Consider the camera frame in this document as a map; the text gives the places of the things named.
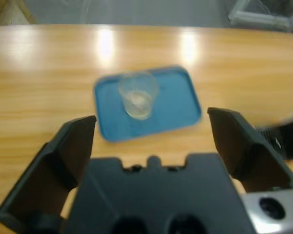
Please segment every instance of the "transparent cup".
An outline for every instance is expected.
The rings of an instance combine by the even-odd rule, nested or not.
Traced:
[[[156,78],[149,72],[129,73],[121,78],[118,86],[126,112],[135,119],[151,115],[159,92]]]

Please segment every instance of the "wood grain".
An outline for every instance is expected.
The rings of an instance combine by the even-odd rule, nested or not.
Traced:
[[[124,165],[183,164],[214,152],[209,106],[254,125],[293,114],[293,35],[231,29],[40,25],[0,27],[0,203],[38,149],[70,119],[92,115],[92,86],[107,74],[184,66],[203,108],[199,124],[123,143],[96,128],[92,157]],[[67,215],[74,192],[63,215]],[[10,233],[0,225],[0,233]]]

